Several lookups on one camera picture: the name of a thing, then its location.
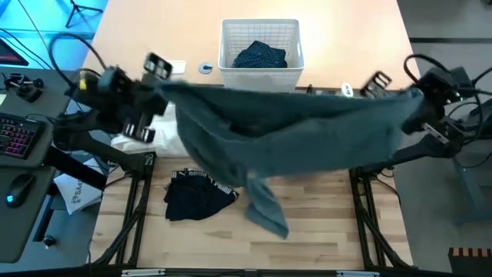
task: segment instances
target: keyboard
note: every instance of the keyboard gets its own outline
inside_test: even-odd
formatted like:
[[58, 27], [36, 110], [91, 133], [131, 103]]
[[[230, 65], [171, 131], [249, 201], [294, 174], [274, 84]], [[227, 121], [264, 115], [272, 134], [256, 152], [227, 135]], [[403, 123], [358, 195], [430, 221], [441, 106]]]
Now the keyboard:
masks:
[[27, 159], [45, 123], [0, 113], [0, 155]]

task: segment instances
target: laundry basket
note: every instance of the laundry basket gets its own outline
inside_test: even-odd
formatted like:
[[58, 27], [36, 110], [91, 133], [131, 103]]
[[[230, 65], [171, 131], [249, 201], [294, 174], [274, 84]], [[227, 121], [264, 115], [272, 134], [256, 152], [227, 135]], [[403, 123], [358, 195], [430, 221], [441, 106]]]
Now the laundry basket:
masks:
[[[286, 51], [287, 68], [232, 68], [234, 59], [255, 40]], [[293, 92], [304, 68], [296, 19], [225, 19], [218, 67], [228, 88]]]

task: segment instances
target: wooden table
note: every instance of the wooden table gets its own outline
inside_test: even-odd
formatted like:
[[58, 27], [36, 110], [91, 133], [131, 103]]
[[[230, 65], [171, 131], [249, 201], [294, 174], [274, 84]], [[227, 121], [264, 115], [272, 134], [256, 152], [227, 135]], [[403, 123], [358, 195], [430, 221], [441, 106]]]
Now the wooden table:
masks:
[[[244, 217], [248, 196], [201, 221], [165, 219], [165, 186], [173, 170], [197, 168], [190, 159], [158, 159], [141, 240], [138, 267], [216, 269], [362, 269], [348, 171], [271, 178], [269, 185], [288, 221], [287, 239]], [[116, 171], [108, 181], [121, 177]], [[392, 185], [393, 179], [380, 176]], [[108, 187], [91, 243], [96, 259], [118, 234], [125, 213], [130, 179]], [[381, 231], [401, 258], [411, 254], [396, 195], [373, 182]]]
[[[155, 52], [187, 62], [176, 75], [188, 82], [223, 84], [218, 69], [221, 21], [225, 18], [295, 18], [301, 27], [305, 68], [299, 87], [360, 88], [377, 71], [387, 73], [390, 88], [411, 80], [403, 60], [412, 54], [395, 0], [111, 0], [92, 45], [108, 65], [120, 65], [140, 78], [145, 56]], [[209, 75], [198, 72], [211, 62]], [[418, 73], [415, 62], [410, 70]], [[84, 67], [101, 70], [89, 53]]]
[[[187, 62], [186, 72], [177, 78], [220, 85], [217, 62], [224, 18], [298, 19], [306, 65], [300, 87], [338, 88], [350, 82], [357, 88], [377, 70], [393, 79], [391, 88], [411, 82], [402, 63], [412, 50], [395, 0], [112, 0], [92, 44], [108, 65], [120, 65], [132, 78], [141, 77], [145, 56], [155, 52]], [[202, 62], [214, 64], [211, 74], [198, 72]], [[417, 75], [415, 62], [409, 66]], [[91, 54], [84, 67], [100, 70]], [[245, 193], [209, 219], [165, 220], [164, 186], [172, 170], [185, 166], [194, 164], [189, 159], [159, 159], [156, 164], [139, 267], [362, 269], [347, 171], [269, 180], [291, 230], [283, 240], [245, 219]], [[121, 174], [113, 173], [109, 181]], [[121, 228], [129, 182], [105, 192], [91, 244], [93, 257], [102, 254]], [[373, 187], [381, 231], [411, 263], [397, 197], [381, 184]]]

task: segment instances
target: black boxer briefs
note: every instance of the black boxer briefs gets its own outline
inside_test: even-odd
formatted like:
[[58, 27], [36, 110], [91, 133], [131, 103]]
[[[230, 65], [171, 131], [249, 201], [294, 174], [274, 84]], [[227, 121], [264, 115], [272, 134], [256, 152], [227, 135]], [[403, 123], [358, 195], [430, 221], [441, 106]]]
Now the black boxer briefs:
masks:
[[207, 172], [174, 171], [164, 198], [168, 203], [166, 218], [171, 221], [206, 219], [232, 204], [238, 196], [236, 191], [219, 184]]

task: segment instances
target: gray towel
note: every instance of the gray towel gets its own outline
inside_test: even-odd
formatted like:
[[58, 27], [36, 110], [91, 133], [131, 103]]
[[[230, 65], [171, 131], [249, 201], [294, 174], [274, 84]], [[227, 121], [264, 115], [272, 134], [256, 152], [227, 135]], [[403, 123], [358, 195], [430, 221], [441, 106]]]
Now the gray towel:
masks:
[[282, 208], [264, 178], [349, 169], [387, 160], [401, 125], [421, 106], [411, 89], [381, 99], [235, 91], [167, 82], [189, 155], [221, 183], [244, 186], [246, 216], [287, 237]]

